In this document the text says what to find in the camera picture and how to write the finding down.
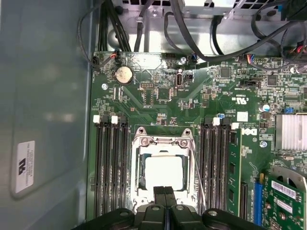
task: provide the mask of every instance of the blue slot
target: blue slot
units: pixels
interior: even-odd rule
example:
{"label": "blue slot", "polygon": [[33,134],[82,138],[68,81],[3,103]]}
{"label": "blue slot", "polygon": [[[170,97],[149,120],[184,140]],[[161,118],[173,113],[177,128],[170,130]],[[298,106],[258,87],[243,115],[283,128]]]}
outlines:
{"label": "blue slot", "polygon": [[262,189],[263,185],[256,182],[254,193],[254,224],[258,226],[261,226],[262,221]]}

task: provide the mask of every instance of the barcode label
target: barcode label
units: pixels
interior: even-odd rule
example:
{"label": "barcode label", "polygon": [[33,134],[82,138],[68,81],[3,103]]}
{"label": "barcode label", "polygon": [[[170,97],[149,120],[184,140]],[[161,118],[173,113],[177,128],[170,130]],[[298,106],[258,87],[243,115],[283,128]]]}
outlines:
{"label": "barcode label", "polygon": [[292,189],[290,188],[287,188],[285,186],[283,186],[282,184],[279,184],[275,181],[272,181],[272,188],[276,189],[277,191],[293,198],[293,199],[296,199],[296,192],[293,191]]}
{"label": "barcode label", "polygon": [[287,212],[290,212],[292,214],[292,207],[287,205],[286,203],[284,203],[281,200],[277,200],[277,205],[279,207],[282,207],[284,210],[286,210]]}

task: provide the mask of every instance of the green circuit board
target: green circuit board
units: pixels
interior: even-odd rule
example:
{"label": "green circuit board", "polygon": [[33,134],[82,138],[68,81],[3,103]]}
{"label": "green circuit board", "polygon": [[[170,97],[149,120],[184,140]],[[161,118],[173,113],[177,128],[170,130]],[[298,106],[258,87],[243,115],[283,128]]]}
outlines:
{"label": "green circuit board", "polygon": [[[110,54],[96,52],[94,56],[101,62]],[[161,136],[181,135],[185,128],[190,128],[196,141],[196,153],[199,154],[201,127],[206,118],[225,116],[236,123],[241,130],[236,133],[239,144],[229,146],[229,152],[230,158],[239,162],[239,172],[228,175],[227,181],[230,183],[229,180],[232,180],[236,190],[244,182],[248,188],[247,201],[240,204],[237,196],[228,197],[227,210],[239,215],[240,208],[245,207],[246,219],[251,222],[254,221],[255,211],[254,183],[259,181],[260,173],[268,171],[272,165],[307,171],[306,155],[278,151],[274,147],[274,115],[284,113],[288,108],[290,110],[287,111],[293,114],[306,110],[307,75],[295,74],[291,68],[262,71],[238,57],[222,63],[207,63],[207,67],[197,69],[190,57],[185,57],[185,62],[181,58],[182,55],[176,54],[124,52],[117,60],[112,59],[103,68],[93,70],[87,220],[101,213],[99,208],[95,212],[95,203],[100,196],[95,188],[101,184],[96,179],[97,173],[100,173],[97,171],[99,133],[93,123],[94,115],[124,116],[127,124],[127,146],[124,147],[127,152],[119,157],[121,160],[126,158],[124,177],[127,179],[127,192],[124,198],[120,198],[121,201],[108,204],[105,210],[130,205],[130,146],[140,126],[146,127],[151,135]],[[254,62],[264,67],[283,64],[274,57],[256,57]],[[127,66],[133,72],[133,79],[127,85],[120,84],[115,78],[115,72],[121,66]],[[178,73],[182,77],[180,82],[177,81]],[[269,112],[261,111],[264,104],[270,106]],[[112,162],[112,157],[111,154],[108,161]],[[119,172],[108,180],[112,184],[121,176],[122,172]],[[111,190],[108,190],[106,200],[108,197],[111,199]]]}

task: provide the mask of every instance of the sticker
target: sticker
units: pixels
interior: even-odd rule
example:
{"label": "sticker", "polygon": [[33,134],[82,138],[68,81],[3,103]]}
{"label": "sticker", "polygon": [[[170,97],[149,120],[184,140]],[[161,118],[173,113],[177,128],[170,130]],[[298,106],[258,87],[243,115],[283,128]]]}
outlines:
{"label": "sticker", "polygon": [[282,207],[284,210],[286,210],[287,212],[290,212],[292,214],[292,207],[287,205],[286,203],[284,203],[281,200],[277,200],[277,205],[279,207]]}
{"label": "sticker", "polygon": [[276,189],[277,191],[293,198],[296,199],[296,192],[290,188],[287,188],[285,186],[283,186],[282,184],[279,184],[275,181],[272,181],[272,188]]}
{"label": "sticker", "polygon": [[248,112],[237,112],[236,121],[247,122],[248,121]]}
{"label": "sticker", "polygon": [[35,141],[19,143],[17,146],[16,193],[33,185],[34,151]]}

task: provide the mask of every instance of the blue connector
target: blue connector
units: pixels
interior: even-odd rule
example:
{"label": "blue connector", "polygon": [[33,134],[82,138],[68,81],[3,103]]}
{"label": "blue connector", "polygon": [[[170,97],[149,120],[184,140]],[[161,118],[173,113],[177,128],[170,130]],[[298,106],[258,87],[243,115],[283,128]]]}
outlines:
{"label": "blue connector", "polygon": [[254,224],[258,226],[261,226],[262,222],[262,189],[263,185],[256,182],[254,193]]}
{"label": "blue connector", "polygon": [[287,107],[284,109],[285,114],[292,114],[294,113],[294,108],[292,107]]}

